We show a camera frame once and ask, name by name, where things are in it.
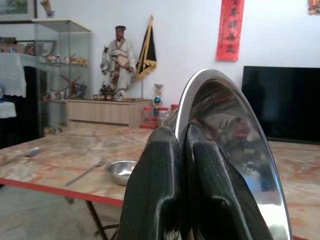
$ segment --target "wooden sideboard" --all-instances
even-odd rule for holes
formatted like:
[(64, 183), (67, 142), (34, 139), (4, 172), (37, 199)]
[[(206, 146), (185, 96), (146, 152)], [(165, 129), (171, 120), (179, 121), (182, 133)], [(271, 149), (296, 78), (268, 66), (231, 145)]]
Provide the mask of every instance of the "wooden sideboard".
[(102, 101), (68, 99), (66, 103), (68, 129), (119, 125), (139, 128), (144, 107), (151, 106), (151, 100)]

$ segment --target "red couplet scroll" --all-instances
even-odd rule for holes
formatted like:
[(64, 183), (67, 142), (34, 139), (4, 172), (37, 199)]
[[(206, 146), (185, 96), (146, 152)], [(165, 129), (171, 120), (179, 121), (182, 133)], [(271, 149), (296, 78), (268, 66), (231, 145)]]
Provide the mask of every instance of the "red couplet scroll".
[(237, 61), (245, 0), (222, 0), (216, 59)]

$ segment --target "glass display cabinet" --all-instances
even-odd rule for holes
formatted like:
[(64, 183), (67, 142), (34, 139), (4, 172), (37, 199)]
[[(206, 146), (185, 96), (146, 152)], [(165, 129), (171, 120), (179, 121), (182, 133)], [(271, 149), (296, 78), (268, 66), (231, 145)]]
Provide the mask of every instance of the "glass display cabinet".
[(35, 44), (25, 51), (36, 56), (39, 132), (67, 128), (66, 100), (90, 96), (91, 30), (70, 19), (35, 18)]

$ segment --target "table top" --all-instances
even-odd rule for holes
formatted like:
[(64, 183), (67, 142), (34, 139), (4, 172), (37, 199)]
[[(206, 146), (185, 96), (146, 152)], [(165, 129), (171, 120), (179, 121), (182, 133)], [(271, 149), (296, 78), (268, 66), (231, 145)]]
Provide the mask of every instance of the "table top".
[[(0, 184), (121, 206), (125, 187), (112, 182), (105, 166), (120, 160), (138, 161), (150, 134), (148, 129), (123, 126), (77, 128), (4, 148), (0, 165), (32, 148), (40, 147), (42, 152), (1, 166)], [(102, 157), (105, 166), (65, 186)]]
[[(137, 161), (151, 131), (122, 126), (77, 128), (62, 134), (0, 150), (0, 164), (35, 147), (43, 152), (20, 157), (0, 167), (0, 184), (29, 188), (121, 206), (125, 187), (112, 183), (104, 167), (96, 168), (70, 186), (67, 182), (95, 165)], [(286, 198), (292, 232), (317, 240), (320, 235), (320, 145), (270, 142)]]

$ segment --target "white robe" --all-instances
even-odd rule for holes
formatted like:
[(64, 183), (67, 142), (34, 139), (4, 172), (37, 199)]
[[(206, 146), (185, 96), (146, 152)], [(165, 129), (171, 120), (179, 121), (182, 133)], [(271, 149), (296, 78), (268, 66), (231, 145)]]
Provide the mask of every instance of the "white robe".
[(127, 98), (127, 90), (129, 89), (135, 75), (136, 75), (136, 57), (133, 53), (132, 46), (124, 40), (124, 43), (120, 48), (117, 46), (121, 46), (121, 42), (114, 40), (108, 46), (107, 52), (102, 52), (102, 62), (101, 62), (101, 70), (104, 75), (107, 75), (108, 85), (111, 85), (113, 79), (113, 72), (116, 69), (116, 61), (115, 58), (118, 55), (121, 55), (127, 58), (130, 67), (133, 68), (133, 72), (129, 72), (124, 67), (119, 68), (119, 78), (117, 80), (117, 85), (115, 88), (115, 99), (118, 99), (119, 96), (123, 96)]

